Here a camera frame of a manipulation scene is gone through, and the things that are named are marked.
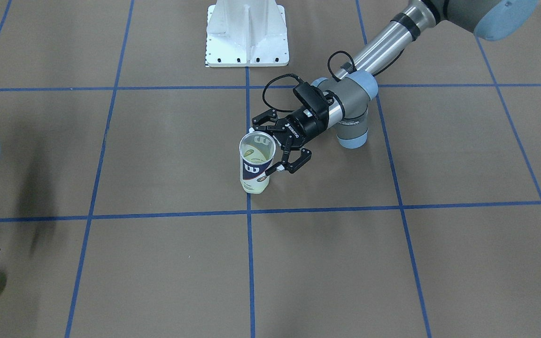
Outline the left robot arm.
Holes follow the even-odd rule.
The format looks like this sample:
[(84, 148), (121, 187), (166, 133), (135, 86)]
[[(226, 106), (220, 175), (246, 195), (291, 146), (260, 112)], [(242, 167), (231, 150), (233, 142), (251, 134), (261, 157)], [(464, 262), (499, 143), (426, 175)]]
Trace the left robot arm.
[(356, 55), (348, 56), (337, 73), (313, 83), (290, 74), (294, 95), (302, 106), (294, 111), (269, 107), (252, 119), (255, 141), (270, 138), (283, 151), (273, 165), (243, 161), (248, 178), (263, 181), (276, 171), (295, 173), (312, 156), (305, 144), (335, 128), (340, 145), (359, 148), (369, 134), (368, 105), (378, 94), (376, 75), (385, 71), (421, 33), (449, 21), (474, 36), (498, 41), (513, 34), (532, 15), (536, 0), (410, 0), (389, 24)]

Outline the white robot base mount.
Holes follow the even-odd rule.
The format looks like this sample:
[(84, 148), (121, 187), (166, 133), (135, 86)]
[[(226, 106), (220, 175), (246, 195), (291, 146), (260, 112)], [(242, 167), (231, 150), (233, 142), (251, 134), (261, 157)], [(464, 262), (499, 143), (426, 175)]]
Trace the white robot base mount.
[(286, 9), (274, 0), (218, 0), (207, 9), (205, 66), (283, 67)]

